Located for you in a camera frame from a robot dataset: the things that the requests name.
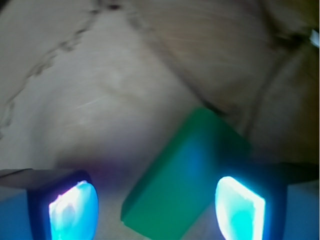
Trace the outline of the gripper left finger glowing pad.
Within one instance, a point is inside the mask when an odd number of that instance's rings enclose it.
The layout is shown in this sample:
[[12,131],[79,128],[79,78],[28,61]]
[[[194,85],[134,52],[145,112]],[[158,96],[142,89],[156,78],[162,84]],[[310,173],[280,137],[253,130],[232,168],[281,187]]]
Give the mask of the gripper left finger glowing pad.
[[27,190],[35,240],[92,240],[99,198],[85,170],[29,170]]

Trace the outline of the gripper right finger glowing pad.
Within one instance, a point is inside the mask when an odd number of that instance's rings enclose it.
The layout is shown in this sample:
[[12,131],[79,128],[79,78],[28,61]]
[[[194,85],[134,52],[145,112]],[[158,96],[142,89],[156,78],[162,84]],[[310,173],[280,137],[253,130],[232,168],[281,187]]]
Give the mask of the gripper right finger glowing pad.
[[283,239],[285,176],[283,164],[232,164],[221,169],[214,205],[224,239]]

